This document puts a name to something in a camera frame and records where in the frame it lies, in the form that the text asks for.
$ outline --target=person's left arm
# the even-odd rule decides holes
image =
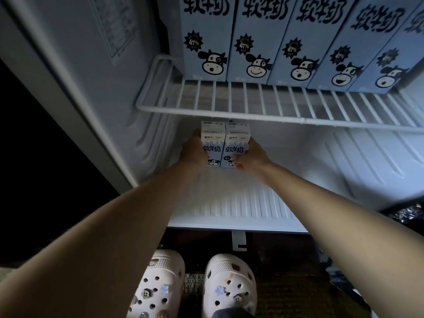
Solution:
[[[125,317],[178,199],[207,163],[199,135],[183,145],[179,162],[99,208],[1,283],[0,317]]]

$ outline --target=metal bracket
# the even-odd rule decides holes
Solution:
[[[246,245],[246,231],[232,230],[231,235],[233,237],[233,251],[247,251],[246,248],[239,248],[239,245]]]

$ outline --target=dark fabric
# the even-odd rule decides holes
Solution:
[[[226,308],[217,310],[212,315],[212,318],[253,318],[254,316],[248,313],[244,308]]]

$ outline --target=crocs shoe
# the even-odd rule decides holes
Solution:
[[[176,318],[185,265],[178,252],[156,250],[127,312],[127,318]]]
[[[204,277],[202,318],[220,309],[243,307],[255,315],[256,282],[249,266],[231,254],[210,259]]]

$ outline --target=hand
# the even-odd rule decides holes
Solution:
[[[203,167],[208,163],[208,154],[202,147],[200,129],[193,132],[192,137],[183,144],[180,161],[189,162],[193,166]]]
[[[232,159],[235,161],[238,170],[250,172],[256,171],[263,165],[272,163],[261,145],[259,145],[253,137],[249,140],[249,149],[242,155],[233,155]]]

